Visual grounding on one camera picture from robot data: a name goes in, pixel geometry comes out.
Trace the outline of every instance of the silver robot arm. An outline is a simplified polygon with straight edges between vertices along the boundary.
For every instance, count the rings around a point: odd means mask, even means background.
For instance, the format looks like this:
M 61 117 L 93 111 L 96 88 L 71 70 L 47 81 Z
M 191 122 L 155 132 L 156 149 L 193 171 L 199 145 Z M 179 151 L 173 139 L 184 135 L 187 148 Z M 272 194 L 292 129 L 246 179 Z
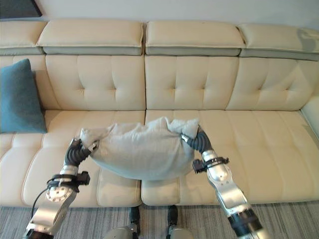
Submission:
M 208 181 L 214 187 L 217 200 L 239 239 L 270 239 L 259 222 L 245 195 L 235 184 L 226 165 L 228 158 L 218 157 L 207 134 L 199 126 L 197 137 L 181 135 L 181 139 L 201 153 L 202 160 L 193 161 L 195 173 L 207 172 Z
M 74 138 L 67 149 L 64 165 L 60 174 L 54 175 L 48 182 L 46 200 L 32 215 L 26 227 L 23 239 L 52 239 L 60 229 L 70 204 L 79 192 L 79 185 L 88 185 L 88 172 L 78 173 L 78 166 L 93 151 L 98 142 L 84 148 L 80 139 Z

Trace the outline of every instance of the blue pillow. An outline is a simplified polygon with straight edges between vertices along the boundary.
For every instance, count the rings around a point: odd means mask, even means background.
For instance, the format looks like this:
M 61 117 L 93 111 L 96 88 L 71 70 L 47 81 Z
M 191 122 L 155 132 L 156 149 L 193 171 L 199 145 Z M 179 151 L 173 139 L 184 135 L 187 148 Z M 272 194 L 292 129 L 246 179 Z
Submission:
M 46 132 L 29 59 L 1 68 L 0 89 L 0 132 Z

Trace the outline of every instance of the carpet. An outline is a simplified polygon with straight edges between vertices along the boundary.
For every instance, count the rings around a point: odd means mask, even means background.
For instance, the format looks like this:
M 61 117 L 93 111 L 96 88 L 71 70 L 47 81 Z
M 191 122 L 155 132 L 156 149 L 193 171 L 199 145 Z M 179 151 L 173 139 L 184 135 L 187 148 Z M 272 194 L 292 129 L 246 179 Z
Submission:
M 219 206 L 178 206 L 178 225 L 196 239 L 235 239 Z M 259 204 L 253 209 L 274 239 L 319 239 L 319 201 Z M 30 220 L 30 208 L 0 208 L 0 238 L 20 239 Z M 140 206 L 140 239 L 164 239 L 168 207 Z M 71 208 L 55 239 L 102 239 L 129 224 L 128 208 Z

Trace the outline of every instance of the cream leather sofa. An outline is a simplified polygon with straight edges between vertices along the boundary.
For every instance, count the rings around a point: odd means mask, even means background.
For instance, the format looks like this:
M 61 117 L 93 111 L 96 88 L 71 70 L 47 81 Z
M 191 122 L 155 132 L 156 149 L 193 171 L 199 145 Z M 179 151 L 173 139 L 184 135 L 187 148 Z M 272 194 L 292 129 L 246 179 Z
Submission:
M 29 58 L 48 129 L 0 134 L 0 204 L 31 206 L 82 127 L 199 118 L 251 203 L 319 199 L 319 33 L 106 19 L 1 22 L 0 66 Z M 207 176 L 138 181 L 88 159 L 73 207 L 216 204 Z

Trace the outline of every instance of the gray pillow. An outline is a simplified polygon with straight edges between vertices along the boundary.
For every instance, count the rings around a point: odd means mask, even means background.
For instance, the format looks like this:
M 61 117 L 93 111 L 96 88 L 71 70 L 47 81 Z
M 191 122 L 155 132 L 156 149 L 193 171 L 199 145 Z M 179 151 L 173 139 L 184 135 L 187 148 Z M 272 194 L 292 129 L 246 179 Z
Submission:
M 88 147 L 100 145 L 91 157 L 103 168 L 123 177 L 139 180 L 163 180 L 187 174 L 194 150 L 180 134 L 195 138 L 198 119 L 189 121 L 159 118 L 147 125 L 117 123 L 108 128 L 82 129 L 81 140 Z
M 1 68 L 0 132 L 45 133 L 29 59 Z

